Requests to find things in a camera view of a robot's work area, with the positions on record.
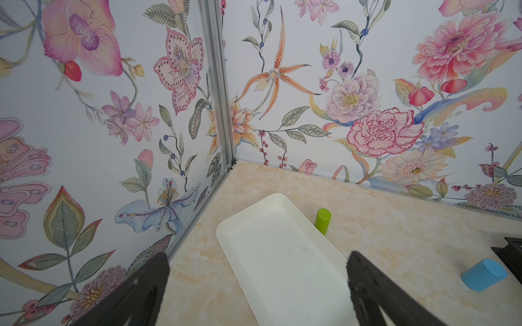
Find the black white checkerboard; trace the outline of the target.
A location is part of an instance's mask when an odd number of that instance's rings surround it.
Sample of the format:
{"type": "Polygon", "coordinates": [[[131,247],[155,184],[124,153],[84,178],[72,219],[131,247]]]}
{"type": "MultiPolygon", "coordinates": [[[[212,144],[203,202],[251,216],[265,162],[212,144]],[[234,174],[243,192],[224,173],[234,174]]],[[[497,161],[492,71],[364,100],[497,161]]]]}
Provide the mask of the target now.
{"type": "Polygon", "coordinates": [[[505,237],[505,247],[492,247],[492,251],[503,261],[514,277],[522,283],[522,248],[521,239],[505,237]]]}

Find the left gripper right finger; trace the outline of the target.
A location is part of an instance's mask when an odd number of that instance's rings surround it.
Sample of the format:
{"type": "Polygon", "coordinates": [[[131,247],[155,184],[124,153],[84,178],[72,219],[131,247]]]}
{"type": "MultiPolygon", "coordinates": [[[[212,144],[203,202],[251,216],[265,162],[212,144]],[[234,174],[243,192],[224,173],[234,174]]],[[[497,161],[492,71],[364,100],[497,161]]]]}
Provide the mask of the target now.
{"type": "Polygon", "coordinates": [[[347,264],[347,283],[360,325],[439,325],[444,323],[416,302],[359,251],[347,264]]]}

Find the green cylinder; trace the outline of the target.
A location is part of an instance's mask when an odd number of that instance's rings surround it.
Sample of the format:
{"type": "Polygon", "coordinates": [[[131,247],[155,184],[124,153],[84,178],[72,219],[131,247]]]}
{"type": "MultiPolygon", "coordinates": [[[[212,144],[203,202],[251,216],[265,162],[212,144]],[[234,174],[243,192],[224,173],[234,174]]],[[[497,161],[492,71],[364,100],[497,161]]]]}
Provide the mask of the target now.
{"type": "Polygon", "coordinates": [[[321,234],[326,236],[331,219],[332,213],[329,210],[325,208],[319,209],[316,214],[314,226],[321,234]]]}

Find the blue cylinder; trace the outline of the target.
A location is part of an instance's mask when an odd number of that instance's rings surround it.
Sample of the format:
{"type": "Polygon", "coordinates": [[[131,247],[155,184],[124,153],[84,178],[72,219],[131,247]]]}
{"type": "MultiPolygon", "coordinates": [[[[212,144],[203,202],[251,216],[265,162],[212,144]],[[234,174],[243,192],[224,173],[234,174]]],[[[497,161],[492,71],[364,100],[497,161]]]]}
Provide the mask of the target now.
{"type": "Polygon", "coordinates": [[[492,259],[483,259],[461,275],[464,284],[473,291],[483,292],[507,278],[505,268],[492,259]]]}

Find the left white tray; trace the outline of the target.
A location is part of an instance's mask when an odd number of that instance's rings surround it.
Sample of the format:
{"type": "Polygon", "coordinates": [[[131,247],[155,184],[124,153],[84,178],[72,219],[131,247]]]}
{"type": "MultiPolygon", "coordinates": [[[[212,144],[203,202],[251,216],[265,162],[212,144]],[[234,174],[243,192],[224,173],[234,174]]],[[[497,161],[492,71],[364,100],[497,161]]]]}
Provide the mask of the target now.
{"type": "Polygon", "coordinates": [[[283,194],[229,217],[217,239],[260,325],[357,325],[347,259],[283,194]]]}

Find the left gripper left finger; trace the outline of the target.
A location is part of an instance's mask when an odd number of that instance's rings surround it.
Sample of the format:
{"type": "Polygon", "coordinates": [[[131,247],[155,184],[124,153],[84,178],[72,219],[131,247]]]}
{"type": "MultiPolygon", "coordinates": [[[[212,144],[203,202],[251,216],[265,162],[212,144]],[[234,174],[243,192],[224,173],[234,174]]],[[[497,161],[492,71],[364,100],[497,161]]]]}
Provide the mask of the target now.
{"type": "Polygon", "coordinates": [[[170,273],[167,254],[152,256],[74,325],[155,326],[170,273]]]}

